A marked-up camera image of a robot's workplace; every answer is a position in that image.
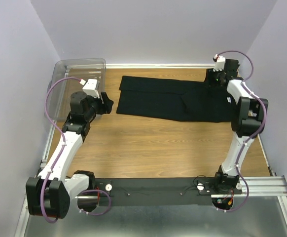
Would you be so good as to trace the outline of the clear plastic storage bin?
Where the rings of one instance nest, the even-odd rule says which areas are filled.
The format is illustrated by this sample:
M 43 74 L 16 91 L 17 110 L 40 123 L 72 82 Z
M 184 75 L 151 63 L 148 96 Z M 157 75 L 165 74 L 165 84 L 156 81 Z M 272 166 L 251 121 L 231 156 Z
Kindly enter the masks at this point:
M 103 58 L 91 59 L 68 59 L 55 64 L 52 80 L 49 87 L 55 82 L 66 77 L 84 79 L 96 79 L 97 90 L 105 90 L 106 61 Z M 79 82 L 69 79 L 54 87 L 48 97 L 47 110 L 49 116 L 57 122 L 64 122 L 70 111 L 70 96 L 72 93 L 81 91 Z

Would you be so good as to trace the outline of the black t shirt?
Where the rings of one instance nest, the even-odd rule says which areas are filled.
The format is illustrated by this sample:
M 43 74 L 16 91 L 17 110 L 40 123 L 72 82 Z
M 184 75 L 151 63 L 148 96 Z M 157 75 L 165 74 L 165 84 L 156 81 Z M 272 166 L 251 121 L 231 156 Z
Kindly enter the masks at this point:
M 209 85 L 212 70 L 204 81 L 123 76 L 118 114 L 174 121 L 231 122 L 236 102 L 224 87 Z

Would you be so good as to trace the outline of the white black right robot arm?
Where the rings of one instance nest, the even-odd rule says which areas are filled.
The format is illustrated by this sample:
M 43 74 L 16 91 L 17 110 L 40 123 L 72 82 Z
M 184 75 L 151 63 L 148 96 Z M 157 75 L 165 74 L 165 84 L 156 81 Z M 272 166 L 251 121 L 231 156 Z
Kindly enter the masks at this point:
M 235 116 L 231 122 L 233 140 L 227 157 L 215 174 L 213 188 L 226 192 L 237 187 L 241 166 L 246 153 L 266 123 L 268 100 L 256 96 L 238 77 L 238 60 L 215 55 L 215 65 L 206 75 L 210 86 L 221 86 L 236 103 Z

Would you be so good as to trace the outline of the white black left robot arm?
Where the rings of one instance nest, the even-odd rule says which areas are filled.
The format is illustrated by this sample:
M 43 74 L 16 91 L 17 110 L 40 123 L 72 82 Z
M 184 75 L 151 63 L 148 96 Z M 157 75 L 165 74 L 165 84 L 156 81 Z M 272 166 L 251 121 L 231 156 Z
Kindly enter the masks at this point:
M 96 115 L 110 114 L 113 101 L 106 92 L 93 97 L 89 92 L 79 91 L 71 95 L 70 107 L 54 154 L 37 177 L 30 177 L 26 182 L 29 214 L 42 216 L 48 223 L 63 219 L 71 200 L 79 194 L 108 195 L 97 187 L 93 172 L 78 170 L 69 180 L 66 175 L 90 131 L 91 122 Z

